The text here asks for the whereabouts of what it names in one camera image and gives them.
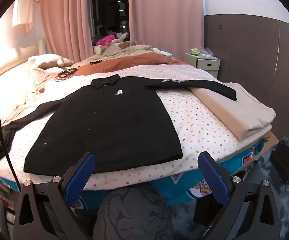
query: shirt collar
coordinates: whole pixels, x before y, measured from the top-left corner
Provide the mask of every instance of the shirt collar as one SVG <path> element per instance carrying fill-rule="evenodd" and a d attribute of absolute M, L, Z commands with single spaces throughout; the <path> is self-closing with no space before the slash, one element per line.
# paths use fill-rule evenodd
<path fill-rule="evenodd" d="M 97 78 L 92 80 L 91 85 L 96 88 L 99 89 L 101 88 L 103 85 L 106 84 L 114 84 L 115 82 L 117 82 L 120 79 L 120 76 L 118 74 L 115 74 L 111 77 L 107 77 L 107 78 Z"/>

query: folded shirt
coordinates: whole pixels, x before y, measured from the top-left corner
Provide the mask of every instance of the folded shirt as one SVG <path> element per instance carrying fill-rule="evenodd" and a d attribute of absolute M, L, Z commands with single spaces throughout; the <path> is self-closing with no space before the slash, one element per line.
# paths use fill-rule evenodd
<path fill-rule="evenodd" d="M 208 89 L 190 89 L 240 141 L 264 129 L 276 117 L 272 108 L 260 103 L 241 85 L 237 83 L 222 84 L 236 91 L 237 101 Z"/>

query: drawer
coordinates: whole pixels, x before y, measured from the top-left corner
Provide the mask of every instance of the drawer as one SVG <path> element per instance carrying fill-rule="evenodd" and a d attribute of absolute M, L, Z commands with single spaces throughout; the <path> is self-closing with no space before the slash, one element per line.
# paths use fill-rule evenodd
<path fill-rule="evenodd" d="M 206 69 L 204 69 L 204 71 L 208 72 L 209 74 L 211 74 L 215 78 L 218 77 L 218 71 L 217 70 L 206 70 Z"/>
<path fill-rule="evenodd" d="M 198 59 L 197 68 L 203 70 L 219 70 L 220 60 Z"/>

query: white pillow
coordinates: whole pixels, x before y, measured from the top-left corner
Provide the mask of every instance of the white pillow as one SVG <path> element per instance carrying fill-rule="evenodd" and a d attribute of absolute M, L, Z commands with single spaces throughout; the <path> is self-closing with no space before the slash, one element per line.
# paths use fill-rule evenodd
<path fill-rule="evenodd" d="M 74 64 L 73 61 L 55 54 L 43 54 L 32 56 L 28 61 L 34 60 L 32 67 L 48 69 L 52 67 L 70 67 Z"/>

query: blue gripper pad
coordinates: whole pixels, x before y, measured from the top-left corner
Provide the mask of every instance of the blue gripper pad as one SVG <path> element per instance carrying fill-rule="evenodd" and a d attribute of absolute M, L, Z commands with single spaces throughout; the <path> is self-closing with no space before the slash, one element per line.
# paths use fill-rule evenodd
<path fill-rule="evenodd" d="M 228 187 L 215 167 L 203 153 L 199 154 L 198 167 L 210 187 L 215 200 L 217 200 L 218 203 L 227 206 L 229 202 Z"/>
<path fill-rule="evenodd" d="M 65 203 L 67 206 L 73 205 L 80 197 L 84 186 L 95 169 L 95 156 L 90 154 L 80 165 L 66 187 Z"/>

